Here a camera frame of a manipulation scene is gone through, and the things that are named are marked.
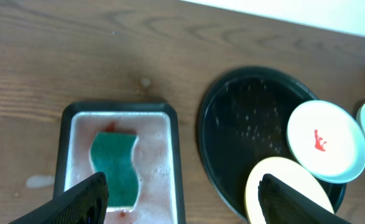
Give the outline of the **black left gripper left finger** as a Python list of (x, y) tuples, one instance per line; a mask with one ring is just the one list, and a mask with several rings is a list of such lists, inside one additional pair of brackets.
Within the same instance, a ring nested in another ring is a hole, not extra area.
[(10, 224), (103, 224), (108, 197), (105, 174), (97, 172)]

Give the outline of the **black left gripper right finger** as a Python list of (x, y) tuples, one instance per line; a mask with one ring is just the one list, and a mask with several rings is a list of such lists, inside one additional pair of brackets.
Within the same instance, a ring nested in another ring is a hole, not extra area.
[(258, 197), (266, 223), (350, 224), (271, 174), (259, 182)]

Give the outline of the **yellow plate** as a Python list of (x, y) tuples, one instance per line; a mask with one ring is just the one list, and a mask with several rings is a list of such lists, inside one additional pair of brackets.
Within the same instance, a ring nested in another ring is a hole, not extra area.
[(259, 182), (265, 174), (271, 174), (291, 186), (310, 200), (333, 213), (331, 202), (320, 183), (300, 164), (284, 157), (269, 157), (256, 164), (249, 174), (245, 188), (245, 209), (252, 224), (265, 224), (258, 198)]

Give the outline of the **green and yellow sponge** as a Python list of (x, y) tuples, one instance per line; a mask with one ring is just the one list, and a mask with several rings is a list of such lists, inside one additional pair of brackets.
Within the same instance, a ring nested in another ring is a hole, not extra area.
[(91, 163), (103, 172), (108, 185), (108, 208), (132, 210), (139, 193), (139, 179), (132, 162), (137, 136), (124, 133), (98, 133), (91, 146)]

